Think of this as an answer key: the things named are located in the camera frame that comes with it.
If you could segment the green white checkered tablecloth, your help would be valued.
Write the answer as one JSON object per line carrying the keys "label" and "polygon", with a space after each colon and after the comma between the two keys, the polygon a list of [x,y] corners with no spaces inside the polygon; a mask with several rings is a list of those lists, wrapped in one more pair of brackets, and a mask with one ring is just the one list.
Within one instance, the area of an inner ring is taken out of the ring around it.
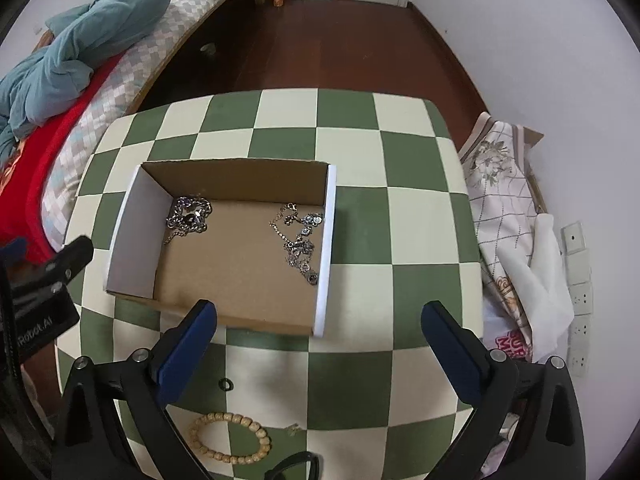
{"label": "green white checkered tablecloth", "polygon": [[216,477],[308,451],[327,479],[422,479],[470,416],[421,330],[432,300],[482,328],[468,191],[430,101],[276,89],[119,118],[79,185],[80,234],[94,255],[58,374],[150,348],[210,301],[215,333],[167,411]]}

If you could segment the grey checkered mattress sheet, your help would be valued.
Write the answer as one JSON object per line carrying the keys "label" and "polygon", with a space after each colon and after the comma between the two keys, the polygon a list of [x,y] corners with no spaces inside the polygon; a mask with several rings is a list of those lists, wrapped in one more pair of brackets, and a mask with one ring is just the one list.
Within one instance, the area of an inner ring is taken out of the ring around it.
{"label": "grey checkered mattress sheet", "polygon": [[39,245],[46,255],[62,247],[75,197],[89,159],[106,129],[116,119],[125,116],[124,111],[129,101],[127,93],[134,93],[134,78],[144,71],[140,58],[137,58],[132,62],[138,66],[134,72],[130,68],[127,54],[134,54],[132,48],[142,48],[144,40],[151,40],[154,32],[160,32],[160,21],[167,13],[171,1],[149,35],[124,52],[114,67],[103,66],[106,71],[104,76],[93,76],[98,90],[72,123],[62,145],[53,151],[53,162],[44,173],[42,190],[36,193],[35,234],[40,237]]}

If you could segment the wooden bed frame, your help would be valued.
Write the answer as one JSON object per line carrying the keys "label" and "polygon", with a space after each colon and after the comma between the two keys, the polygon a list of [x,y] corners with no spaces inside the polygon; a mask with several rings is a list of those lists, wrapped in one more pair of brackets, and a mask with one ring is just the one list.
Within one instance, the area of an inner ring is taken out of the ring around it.
{"label": "wooden bed frame", "polygon": [[[134,78],[134,93],[128,92],[128,106],[124,115],[136,112],[160,74],[175,57],[184,44],[229,0],[172,0],[163,19],[160,32],[154,32],[151,40],[144,40],[142,48],[132,48],[134,54],[127,54],[130,68],[135,72],[138,66],[132,64],[140,58],[144,68],[140,76]],[[255,0],[260,6],[265,0]]]}

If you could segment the white wall socket strip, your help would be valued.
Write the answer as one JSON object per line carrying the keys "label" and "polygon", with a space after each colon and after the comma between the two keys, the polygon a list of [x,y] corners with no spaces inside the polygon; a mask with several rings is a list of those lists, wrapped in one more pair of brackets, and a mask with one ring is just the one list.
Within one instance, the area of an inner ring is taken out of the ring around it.
{"label": "white wall socket strip", "polygon": [[574,320],[567,332],[567,365],[574,377],[584,377],[589,364],[593,289],[590,253],[579,221],[561,229],[566,279]]}

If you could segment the teal quilted duvet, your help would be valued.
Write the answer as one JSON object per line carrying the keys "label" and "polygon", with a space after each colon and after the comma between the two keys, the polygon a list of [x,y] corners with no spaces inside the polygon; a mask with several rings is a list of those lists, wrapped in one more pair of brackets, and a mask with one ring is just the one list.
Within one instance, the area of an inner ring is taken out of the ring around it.
{"label": "teal quilted duvet", "polygon": [[1,162],[35,128],[67,112],[94,71],[148,36],[170,0],[93,0],[46,21],[50,44],[1,78]]}

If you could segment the white cardboard box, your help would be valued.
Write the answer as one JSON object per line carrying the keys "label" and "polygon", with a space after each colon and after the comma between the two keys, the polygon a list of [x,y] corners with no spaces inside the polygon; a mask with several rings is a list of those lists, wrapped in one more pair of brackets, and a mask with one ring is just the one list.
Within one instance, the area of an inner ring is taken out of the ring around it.
{"label": "white cardboard box", "polygon": [[336,168],[268,158],[137,166],[117,216],[104,289],[221,324],[320,337],[326,327]]}

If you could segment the red bed blanket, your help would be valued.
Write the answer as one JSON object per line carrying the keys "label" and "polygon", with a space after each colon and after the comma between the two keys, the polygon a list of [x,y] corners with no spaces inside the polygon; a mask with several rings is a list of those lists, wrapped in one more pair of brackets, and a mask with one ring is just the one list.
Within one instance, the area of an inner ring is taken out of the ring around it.
{"label": "red bed blanket", "polygon": [[97,68],[89,87],[65,113],[47,120],[20,143],[17,152],[6,163],[1,163],[1,243],[8,244],[17,237],[26,240],[24,260],[32,264],[48,261],[55,252],[46,255],[35,234],[36,193],[42,190],[44,173],[53,162],[53,151],[62,145],[72,123],[79,117],[98,90],[93,81],[95,74],[104,76],[102,68],[115,66],[124,52],[114,56]]}

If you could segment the white red plastic bag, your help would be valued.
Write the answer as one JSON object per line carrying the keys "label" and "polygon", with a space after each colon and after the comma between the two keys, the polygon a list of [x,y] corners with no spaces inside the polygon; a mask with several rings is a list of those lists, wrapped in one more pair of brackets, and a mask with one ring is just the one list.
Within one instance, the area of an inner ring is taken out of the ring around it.
{"label": "white red plastic bag", "polygon": [[530,349],[522,332],[503,310],[485,308],[483,323],[483,344],[487,349],[501,350],[511,359],[530,361]]}

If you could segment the floral folded bedding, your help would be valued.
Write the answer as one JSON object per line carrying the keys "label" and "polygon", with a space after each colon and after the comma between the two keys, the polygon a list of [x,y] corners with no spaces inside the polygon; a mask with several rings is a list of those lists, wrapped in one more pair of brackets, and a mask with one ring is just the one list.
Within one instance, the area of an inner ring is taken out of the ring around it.
{"label": "floral folded bedding", "polygon": [[524,344],[532,331],[524,307],[498,257],[500,248],[533,253],[536,204],[524,171],[524,129],[480,113],[459,151],[480,248],[484,291],[510,318]]}

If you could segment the white cloth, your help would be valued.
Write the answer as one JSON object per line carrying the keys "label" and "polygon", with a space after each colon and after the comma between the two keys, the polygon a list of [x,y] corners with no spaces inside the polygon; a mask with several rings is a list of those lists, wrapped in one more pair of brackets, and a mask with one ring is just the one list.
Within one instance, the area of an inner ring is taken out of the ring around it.
{"label": "white cloth", "polygon": [[532,334],[530,359],[533,362],[555,352],[574,320],[574,307],[553,222],[552,214],[538,214],[529,260],[524,252],[514,247],[500,247],[497,252],[526,314]]}

